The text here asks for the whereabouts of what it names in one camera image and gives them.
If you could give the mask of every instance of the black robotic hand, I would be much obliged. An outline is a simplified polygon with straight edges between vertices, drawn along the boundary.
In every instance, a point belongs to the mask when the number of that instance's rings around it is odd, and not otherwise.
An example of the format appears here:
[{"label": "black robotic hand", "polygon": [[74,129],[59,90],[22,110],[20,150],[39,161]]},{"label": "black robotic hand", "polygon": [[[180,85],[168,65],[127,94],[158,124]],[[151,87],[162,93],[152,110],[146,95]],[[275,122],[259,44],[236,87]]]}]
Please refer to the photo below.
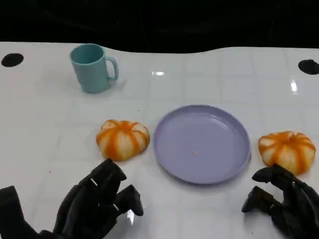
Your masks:
[{"label": "black robotic hand", "polygon": [[280,188],[284,192],[284,201],[276,201],[271,194],[256,186],[249,193],[242,212],[256,208],[269,214],[273,223],[293,239],[319,236],[319,195],[312,187],[279,165],[257,171],[253,180],[271,182]]},{"label": "black robotic hand", "polygon": [[13,186],[0,190],[0,234],[2,239],[102,239],[116,218],[132,210],[143,215],[140,194],[128,186],[117,194],[126,176],[111,160],[97,166],[63,200],[53,232],[39,234],[24,220]]}]

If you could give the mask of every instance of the mug handle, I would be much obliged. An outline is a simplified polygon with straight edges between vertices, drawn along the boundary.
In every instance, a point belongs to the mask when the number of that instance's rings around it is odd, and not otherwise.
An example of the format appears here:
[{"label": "mug handle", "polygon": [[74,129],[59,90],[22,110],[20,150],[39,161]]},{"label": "mug handle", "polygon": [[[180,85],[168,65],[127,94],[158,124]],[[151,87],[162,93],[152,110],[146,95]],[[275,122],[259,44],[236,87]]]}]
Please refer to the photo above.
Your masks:
[{"label": "mug handle", "polygon": [[116,81],[119,77],[119,68],[118,68],[118,63],[112,56],[105,56],[104,57],[106,61],[110,61],[114,67],[114,72],[115,72],[115,77],[110,77],[109,79],[112,81]]}]

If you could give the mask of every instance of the white tile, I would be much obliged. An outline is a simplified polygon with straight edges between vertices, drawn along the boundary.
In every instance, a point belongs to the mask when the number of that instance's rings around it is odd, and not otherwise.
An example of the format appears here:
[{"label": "white tile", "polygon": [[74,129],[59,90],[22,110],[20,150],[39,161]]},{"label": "white tile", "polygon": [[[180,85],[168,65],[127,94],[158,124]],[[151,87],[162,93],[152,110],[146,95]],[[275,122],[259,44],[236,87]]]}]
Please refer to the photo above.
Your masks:
[{"label": "white tile", "polygon": [[229,215],[212,210],[183,212],[183,239],[232,238]]},{"label": "white tile", "polygon": [[39,203],[36,207],[34,220],[30,222],[30,225],[37,232],[41,230],[52,231],[60,204],[59,200]]},{"label": "white tile", "polygon": [[157,54],[148,59],[151,72],[182,72],[184,57],[180,54]]},{"label": "white tile", "polygon": [[253,65],[250,48],[229,47],[220,51],[222,75],[252,75]]},{"label": "white tile", "polygon": [[256,79],[221,78],[222,100],[224,102],[255,102],[257,100]]},{"label": "white tile", "polygon": [[138,178],[134,186],[140,192],[144,206],[177,206],[180,199],[180,182],[159,165],[144,164],[137,172]]},{"label": "white tile", "polygon": [[142,53],[136,55],[136,53],[130,52],[120,52],[119,57],[114,56],[114,58],[118,61],[120,74],[123,71],[146,72],[150,68],[150,65],[154,59],[151,54]]},{"label": "white tile", "polygon": [[178,102],[149,101],[145,125],[153,134],[160,120],[169,112],[181,106]]},{"label": "white tile", "polygon": [[143,225],[146,238],[152,239],[176,239],[178,238],[177,211],[161,207],[150,207],[144,209]]},{"label": "white tile", "polygon": [[0,188],[14,185],[21,203],[30,205],[56,152],[59,129],[17,125],[0,134],[5,165],[0,168]]},{"label": "white tile", "polygon": [[130,74],[128,73],[124,80],[119,84],[124,84],[120,89],[120,97],[128,99],[141,99],[144,100],[147,95],[149,76],[147,74]]},{"label": "white tile", "polygon": [[103,124],[109,119],[142,122],[144,101],[109,100],[104,103],[77,103],[69,122]]},{"label": "white tile", "polygon": [[302,109],[305,119],[305,130],[308,135],[319,135],[318,119],[319,111],[317,106],[305,106]]},{"label": "white tile", "polygon": [[53,98],[78,98],[85,93],[76,79],[76,75],[69,66],[67,71],[52,69],[43,69],[39,72],[38,81],[33,84],[33,92],[40,97]]},{"label": "white tile", "polygon": [[183,210],[182,238],[213,238],[214,236],[228,238],[224,237],[225,235],[220,234],[220,231],[225,231],[227,234],[227,231],[229,232],[229,230],[225,228],[225,225],[221,225],[221,223],[215,224],[216,221],[213,220],[213,214],[214,212],[211,210],[207,210],[206,212]]},{"label": "white tile", "polygon": [[244,214],[240,210],[231,217],[232,238],[238,239],[281,239],[283,235],[272,223],[271,217],[255,212]]},{"label": "white tile", "polygon": [[28,97],[0,103],[1,120],[6,125],[26,127],[54,126],[65,122],[72,102],[61,99]]},{"label": "white tile", "polygon": [[103,157],[96,144],[95,137],[100,127],[69,126],[61,133],[56,160],[77,162],[80,159],[90,159],[99,162]]},{"label": "white tile", "polygon": [[298,103],[304,98],[304,86],[296,78],[268,77],[257,81],[259,97],[264,104]]},{"label": "white tile", "polygon": [[292,82],[297,89],[295,94],[299,95],[302,98],[304,103],[318,104],[319,103],[319,94],[318,87],[319,81],[318,78],[308,77],[308,76],[292,76]]},{"label": "white tile", "polygon": [[220,99],[220,86],[216,76],[189,76],[186,78],[186,99]]},{"label": "white tile", "polygon": [[63,200],[71,188],[91,173],[97,165],[96,162],[90,160],[53,162],[40,198]]},{"label": "white tile", "polygon": [[218,74],[219,69],[219,52],[214,50],[186,56],[186,70],[189,73],[199,74]]},{"label": "white tile", "polygon": [[282,48],[252,48],[258,76],[287,75],[288,68]]},{"label": "white tile", "polygon": [[179,74],[164,73],[151,76],[150,99],[180,99],[182,91],[182,78]]},{"label": "white tile", "polygon": [[304,131],[300,108],[294,105],[274,104],[263,107],[263,121],[266,134],[286,130]]},{"label": "white tile", "polygon": [[222,187],[198,187],[196,185],[181,184],[181,204],[184,208],[196,210],[206,208],[212,211],[227,201],[227,193]]}]

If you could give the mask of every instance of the plate rim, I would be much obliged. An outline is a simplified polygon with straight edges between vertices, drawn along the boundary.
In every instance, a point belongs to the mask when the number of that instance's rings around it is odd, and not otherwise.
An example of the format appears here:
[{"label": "plate rim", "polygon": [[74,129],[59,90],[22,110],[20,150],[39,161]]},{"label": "plate rim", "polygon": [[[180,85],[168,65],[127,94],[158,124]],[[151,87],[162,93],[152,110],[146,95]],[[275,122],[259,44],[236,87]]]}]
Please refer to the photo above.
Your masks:
[{"label": "plate rim", "polygon": [[[158,138],[158,131],[159,131],[159,127],[160,125],[163,123],[163,121],[169,117],[171,114],[174,114],[175,112],[177,111],[180,111],[180,110],[183,110],[183,109],[187,109],[187,108],[193,108],[193,107],[200,107],[200,108],[212,108],[214,110],[219,110],[219,111],[222,111],[224,114],[226,115],[229,115],[231,116],[232,118],[234,118],[238,123],[239,125],[242,127],[242,129],[244,130],[244,133],[245,133],[245,136],[247,137],[247,142],[248,142],[248,152],[247,152],[247,156],[245,158],[245,161],[244,163],[238,167],[238,169],[234,170],[233,173],[231,173],[230,175],[228,175],[227,177],[223,178],[223,179],[219,179],[219,180],[215,180],[215,181],[207,181],[207,182],[196,182],[196,181],[192,181],[192,180],[188,180],[188,179],[184,179],[182,177],[179,177],[173,173],[171,173],[165,166],[164,164],[161,163],[161,161],[159,160],[160,156],[159,156],[159,153],[156,149],[156,138]],[[210,105],[186,105],[186,106],[181,106],[181,107],[178,107],[177,109],[174,109],[170,112],[168,112],[167,114],[165,114],[161,119],[160,121],[158,122],[156,128],[155,128],[155,131],[154,131],[154,135],[153,135],[153,150],[154,150],[154,154],[155,154],[155,159],[157,161],[157,163],[171,176],[179,179],[179,180],[182,180],[184,182],[187,182],[187,183],[191,183],[191,184],[197,184],[197,185],[213,185],[213,184],[219,184],[219,183],[223,183],[223,182],[227,182],[228,180],[231,180],[233,178],[235,178],[236,176],[238,176],[244,168],[247,167],[247,164],[250,162],[250,159],[251,159],[251,142],[250,142],[250,138],[249,138],[249,134],[246,130],[246,128],[243,126],[243,124],[241,123],[241,121],[238,120],[237,117],[235,117],[233,114],[221,109],[221,108],[218,108],[218,107],[215,107],[215,106],[210,106]]]}]

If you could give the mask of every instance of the black circular marker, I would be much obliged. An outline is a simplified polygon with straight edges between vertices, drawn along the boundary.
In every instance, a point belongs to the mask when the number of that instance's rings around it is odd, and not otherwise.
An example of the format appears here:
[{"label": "black circular marker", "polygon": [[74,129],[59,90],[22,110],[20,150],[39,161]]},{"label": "black circular marker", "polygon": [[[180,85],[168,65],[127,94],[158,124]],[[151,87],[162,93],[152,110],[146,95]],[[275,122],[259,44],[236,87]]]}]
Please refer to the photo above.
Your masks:
[{"label": "black circular marker", "polygon": [[13,67],[19,65],[23,61],[23,56],[19,53],[10,53],[5,56],[1,64],[5,67]]},{"label": "black circular marker", "polygon": [[314,60],[303,60],[298,64],[299,69],[309,75],[319,74],[319,64]]}]

